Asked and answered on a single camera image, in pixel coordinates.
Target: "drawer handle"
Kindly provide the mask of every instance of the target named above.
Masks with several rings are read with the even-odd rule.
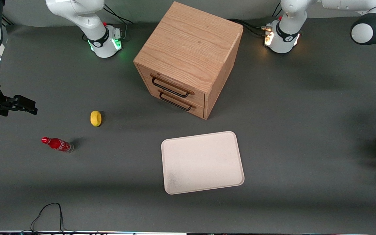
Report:
[[[180,109],[182,109],[182,110],[189,111],[189,110],[191,110],[191,108],[192,108],[192,105],[190,105],[188,108],[184,108],[184,107],[180,106],[179,104],[173,103],[173,102],[170,101],[170,100],[166,100],[165,98],[162,97],[162,95],[163,95],[163,92],[161,92],[161,93],[159,94],[159,98],[161,98],[161,100],[165,101],[166,103],[172,104],[172,105],[174,105],[174,106],[176,106],[176,107],[178,107],[178,108],[180,108]]]
[[[164,87],[164,86],[162,86],[162,85],[159,85],[159,84],[155,83],[155,80],[156,80],[156,77],[154,76],[153,79],[152,79],[152,83],[153,83],[153,85],[155,85],[155,86],[157,86],[157,87],[159,87],[159,88],[162,88],[162,89],[164,89],[165,91],[168,91],[168,92],[170,92],[170,93],[172,93],[172,94],[174,94],[174,95],[177,95],[177,96],[179,96],[179,97],[181,97],[181,98],[186,98],[186,97],[189,95],[189,92],[187,92],[185,95],[179,94],[178,92],[174,92],[174,91],[172,91],[171,89],[168,89],[168,88],[166,88],[166,87]]]

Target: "lemon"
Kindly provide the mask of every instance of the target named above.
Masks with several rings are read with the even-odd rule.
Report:
[[[93,126],[101,125],[101,113],[98,111],[91,112],[91,124]]]

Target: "coca-cola bottle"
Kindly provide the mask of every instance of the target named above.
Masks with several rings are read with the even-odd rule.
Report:
[[[71,153],[74,149],[73,144],[63,141],[58,138],[51,139],[49,137],[43,137],[41,139],[41,142],[47,144],[54,150],[62,151],[65,153]]]

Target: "wooden box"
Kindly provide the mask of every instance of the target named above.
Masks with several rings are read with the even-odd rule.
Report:
[[[239,24],[174,2],[133,62],[151,95],[207,119],[242,33]]]

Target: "bottle cap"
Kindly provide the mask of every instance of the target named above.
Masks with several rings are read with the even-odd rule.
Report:
[[[43,138],[41,139],[41,142],[42,142],[42,143],[50,143],[50,138],[48,138],[48,137],[43,137]]]

